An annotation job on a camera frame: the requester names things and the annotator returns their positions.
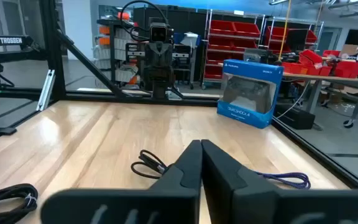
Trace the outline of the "black equipment case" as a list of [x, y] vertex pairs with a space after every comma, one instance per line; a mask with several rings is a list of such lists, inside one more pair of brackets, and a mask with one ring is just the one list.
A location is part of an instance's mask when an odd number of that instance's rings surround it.
[[274, 116], [293, 129], [304, 130], [313, 127], [315, 120], [314, 114], [296, 107], [288, 111], [289, 108], [290, 105], [276, 105]]

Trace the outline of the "black aluminium table frame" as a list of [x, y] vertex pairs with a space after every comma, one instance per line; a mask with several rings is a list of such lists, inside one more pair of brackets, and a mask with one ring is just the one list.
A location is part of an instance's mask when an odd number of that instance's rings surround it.
[[[55, 81], [48, 86], [48, 94], [52, 101], [100, 101], [111, 103], [138, 103], [149, 105], [174, 105], [174, 106], [205, 106], [217, 107], [218, 99], [214, 96], [183, 96], [179, 100], [154, 99], [141, 93], [125, 93], [120, 90], [111, 80], [108, 80], [91, 61], [80, 52], [74, 42], [65, 35], [58, 24], [55, 0], [40, 0], [40, 16], [44, 32], [46, 47], [41, 53], [42, 59], [48, 62], [48, 67], [54, 72]], [[65, 46], [73, 55], [104, 85], [109, 93], [89, 91], [67, 91], [64, 84], [63, 60], [61, 46]], [[282, 134], [299, 145], [302, 150], [311, 155], [328, 171], [352, 189], [358, 189], [358, 176], [347, 170], [334, 159], [323, 153], [301, 136], [292, 131], [286, 124], [274, 118], [272, 124]]]

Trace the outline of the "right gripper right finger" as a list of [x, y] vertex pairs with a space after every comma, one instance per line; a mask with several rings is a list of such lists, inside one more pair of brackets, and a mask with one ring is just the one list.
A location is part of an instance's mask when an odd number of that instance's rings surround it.
[[281, 189], [202, 140], [212, 224], [358, 224], [358, 190]]

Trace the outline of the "blue DualShock controller box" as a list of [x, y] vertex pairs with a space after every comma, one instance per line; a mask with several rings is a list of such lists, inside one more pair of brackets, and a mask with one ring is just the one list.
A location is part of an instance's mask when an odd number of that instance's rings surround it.
[[270, 125], [283, 67], [243, 60], [223, 62], [223, 95], [217, 113], [259, 129]]

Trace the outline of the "black utility cart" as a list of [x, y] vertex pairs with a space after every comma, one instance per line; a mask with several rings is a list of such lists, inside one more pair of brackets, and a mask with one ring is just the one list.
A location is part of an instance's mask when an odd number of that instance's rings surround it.
[[200, 36], [192, 32], [174, 33], [173, 36], [173, 69], [189, 74], [183, 75], [183, 82], [188, 81], [190, 89], [194, 89], [195, 63]]

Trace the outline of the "grey work table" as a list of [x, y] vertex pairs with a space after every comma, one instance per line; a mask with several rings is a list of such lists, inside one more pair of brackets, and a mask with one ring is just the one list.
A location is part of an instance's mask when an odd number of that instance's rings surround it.
[[[284, 73], [284, 77], [286, 78], [295, 78], [300, 80], [306, 80], [306, 84], [310, 84], [310, 81], [314, 80], [312, 89], [311, 89], [311, 99], [308, 100], [306, 105], [306, 111], [308, 113], [313, 114], [317, 105], [318, 96], [322, 89], [322, 81], [328, 81], [330, 83], [337, 83], [344, 86], [354, 87], [358, 89], [358, 78], [340, 78], [340, 77], [323, 77], [316, 75], [300, 75], [300, 74], [292, 74], [292, 73]], [[356, 119], [358, 118], [358, 97], [354, 97], [351, 95], [345, 95], [341, 93], [346, 98], [357, 100], [356, 106], [353, 110], [352, 116], [343, 123], [345, 128], [352, 128]]]

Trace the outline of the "metal rack with red bins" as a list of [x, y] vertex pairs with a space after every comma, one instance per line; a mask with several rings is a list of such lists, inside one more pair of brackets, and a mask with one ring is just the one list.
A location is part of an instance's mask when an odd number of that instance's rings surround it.
[[324, 21], [270, 16], [264, 22], [263, 44], [274, 54], [316, 50], [323, 27]]
[[221, 83], [223, 75], [219, 64], [223, 60], [240, 59], [246, 49], [262, 46], [265, 19], [265, 14], [207, 11], [200, 84], [203, 90]]

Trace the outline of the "black storage cabinet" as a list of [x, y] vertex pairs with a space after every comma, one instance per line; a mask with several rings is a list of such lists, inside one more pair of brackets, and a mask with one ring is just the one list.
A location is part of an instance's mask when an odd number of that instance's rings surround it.
[[[203, 63], [204, 43], [202, 39], [204, 39], [206, 26], [206, 10], [173, 5], [157, 5], [157, 7], [164, 13], [175, 33], [192, 32], [200, 36], [201, 40], [196, 49], [194, 73], [194, 81], [199, 82], [201, 80], [201, 64]], [[133, 20], [141, 28], [149, 29], [150, 17], [161, 17], [161, 15], [152, 6], [142, 4], [134, 7]]]

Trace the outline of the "silver aluminium strip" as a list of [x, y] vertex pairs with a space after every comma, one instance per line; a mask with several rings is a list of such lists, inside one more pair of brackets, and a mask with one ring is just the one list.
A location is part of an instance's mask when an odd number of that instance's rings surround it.
[[43, 111], [48, 107], [55, 82], [55, 70], [48, 70], [45, 82], [37, 103], [36, 110]]

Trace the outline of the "shelf with parts drawers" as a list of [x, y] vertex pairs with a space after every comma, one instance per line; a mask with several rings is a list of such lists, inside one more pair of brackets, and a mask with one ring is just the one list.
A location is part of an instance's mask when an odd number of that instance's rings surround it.
[[128, 33], [133, 23], [128, 13], [102, 16], [96, 21], [98, 33], [94, 37], [94, 64], [107, 79], [120, 88], [134, 90], [140, 85], [135, 60], [127, 60], [127, 45], [137, 42]]

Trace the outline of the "red plastic bin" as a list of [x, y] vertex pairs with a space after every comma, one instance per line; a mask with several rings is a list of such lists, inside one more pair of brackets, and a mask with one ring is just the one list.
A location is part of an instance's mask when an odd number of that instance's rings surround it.
[[336, 77], [341, 77], [341, 78], [357, 78], [358, 62], [340, 61], [336, 66], [334, 74]]
[[329, 66], [322, 66], [316, 68], [314, 65], [308, 66], [307, 75], [314, 75], [314, 76], [323, 76], [328, 77], [331, 72], [332, 67]]
[[314, 51], [306, 49], [299, 53], [298, 61], [303, 65], [316, 65], [322, 63], [323, 59]]
[[284, 67], [285, 73], [292, 73], [292, 74], [299, 74], [299, 75], [306, 75], [308, 73], [308, 67], [301, 63], [283, 62], [282, 66]]

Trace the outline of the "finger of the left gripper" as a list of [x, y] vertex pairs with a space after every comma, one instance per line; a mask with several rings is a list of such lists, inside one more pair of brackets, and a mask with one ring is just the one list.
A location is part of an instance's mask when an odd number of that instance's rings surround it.
[[159, 65], [162, 67], [169, 67], [172, 64], [173, 45], [162, 43], [159, 47]]
[[159, 64], [159, 50], [156, 43], [145, 45], [145, 64], [146, 66], [157, 66]]

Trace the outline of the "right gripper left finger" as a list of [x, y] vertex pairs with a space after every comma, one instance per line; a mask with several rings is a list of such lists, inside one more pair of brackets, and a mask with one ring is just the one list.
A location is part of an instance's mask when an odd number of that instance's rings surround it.
[[42, 224], [198, 224], [201, 141], [192, 141], [148, 189], [66, 189], [42, 205]]

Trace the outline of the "brown cardboard box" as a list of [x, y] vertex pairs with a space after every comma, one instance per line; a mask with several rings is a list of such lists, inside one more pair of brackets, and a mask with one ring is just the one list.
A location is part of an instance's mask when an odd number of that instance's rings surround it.
[[341, 58], [356, 57], [358, 54], [358, 45], [344, 44], [339, 54]]

